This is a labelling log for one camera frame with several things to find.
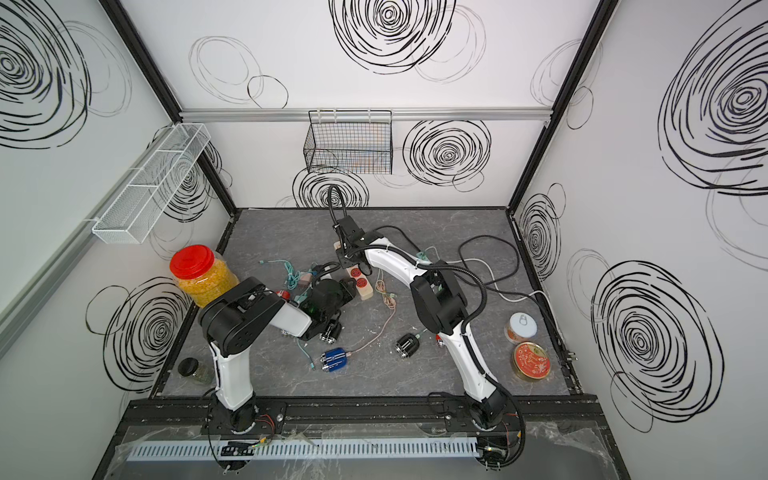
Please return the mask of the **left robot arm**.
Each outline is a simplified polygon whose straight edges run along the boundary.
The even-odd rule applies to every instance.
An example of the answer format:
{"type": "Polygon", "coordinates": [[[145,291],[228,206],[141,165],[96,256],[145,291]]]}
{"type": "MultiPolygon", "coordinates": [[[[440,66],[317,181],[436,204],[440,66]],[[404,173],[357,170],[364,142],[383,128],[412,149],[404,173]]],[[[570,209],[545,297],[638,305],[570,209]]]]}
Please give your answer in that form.
{"type": "Polygon", "coordinates": [[[342,329],[342,308],[357,296],[352,279],[323,278],[295,304],[248,277],[204,307],[199,323],[214,359],[220,404],[238,412],[252,402],[250,348],[267,327],[303,341],[319,336],[333,343],[342,329]]]}

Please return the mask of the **pink USB charger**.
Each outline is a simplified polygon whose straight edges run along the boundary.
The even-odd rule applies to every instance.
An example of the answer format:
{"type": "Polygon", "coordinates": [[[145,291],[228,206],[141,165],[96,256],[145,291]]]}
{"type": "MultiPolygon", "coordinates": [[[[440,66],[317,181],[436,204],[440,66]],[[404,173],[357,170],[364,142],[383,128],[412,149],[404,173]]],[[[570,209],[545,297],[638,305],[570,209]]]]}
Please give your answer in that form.
{"type": "Polygon", "coordinates": [[[313,274],[310,272],[303,273],[299,278],[298,285],[302,288],[308,286],[313,280],[313,274]]]}

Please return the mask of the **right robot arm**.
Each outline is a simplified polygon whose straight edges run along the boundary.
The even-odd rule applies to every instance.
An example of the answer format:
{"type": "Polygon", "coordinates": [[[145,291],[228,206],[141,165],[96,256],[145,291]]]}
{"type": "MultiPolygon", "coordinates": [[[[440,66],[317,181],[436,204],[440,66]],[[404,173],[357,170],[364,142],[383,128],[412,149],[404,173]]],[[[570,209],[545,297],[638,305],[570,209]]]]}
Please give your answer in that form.
{"type": "Polygon", "coordinates": [[[487,304],[482,281],[468,270],[444,261],[421,260],[381,234],[364,231],[349,215],[332,222],[340,242],[337,256],[342,264],[380,269],[410,288],[419,320],[440,337],[459,371],[476,426],[490,430],[500,423],[507,396],[491,374],[470,328],[471,320],[487,304]],[[471,278],[480,289],[480,304],[473,312],[467,311],[467,297],[457,274],[471,278]]]}

